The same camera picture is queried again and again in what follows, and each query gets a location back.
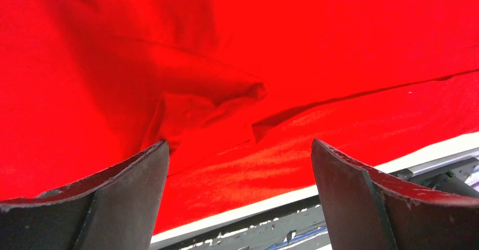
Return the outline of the red t-shirt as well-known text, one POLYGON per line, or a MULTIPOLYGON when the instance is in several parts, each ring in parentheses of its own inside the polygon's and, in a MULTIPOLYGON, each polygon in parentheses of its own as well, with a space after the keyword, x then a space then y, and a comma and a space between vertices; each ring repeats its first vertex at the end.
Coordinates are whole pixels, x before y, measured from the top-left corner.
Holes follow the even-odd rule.
POLYGON ((1 198, 170 147, 155 232, 478 144, 478 0, 1 0, 1 198))

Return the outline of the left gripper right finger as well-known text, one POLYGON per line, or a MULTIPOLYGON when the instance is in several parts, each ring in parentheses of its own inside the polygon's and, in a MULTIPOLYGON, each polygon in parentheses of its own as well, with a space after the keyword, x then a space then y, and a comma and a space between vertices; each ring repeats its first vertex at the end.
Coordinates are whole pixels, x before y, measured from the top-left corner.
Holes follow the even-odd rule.
POLYGON ((333 249, 478 248, 478 198, 402 180, 318 139, 311 160, 333 249))

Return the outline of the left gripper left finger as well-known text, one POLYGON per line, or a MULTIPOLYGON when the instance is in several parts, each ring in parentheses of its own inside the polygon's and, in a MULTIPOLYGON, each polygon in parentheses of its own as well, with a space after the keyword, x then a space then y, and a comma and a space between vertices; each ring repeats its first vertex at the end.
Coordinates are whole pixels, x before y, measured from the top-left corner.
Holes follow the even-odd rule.
POLYGON ((35 198, 1 201, 2 249, 149 249, 169 167, 159 141, 35 198))

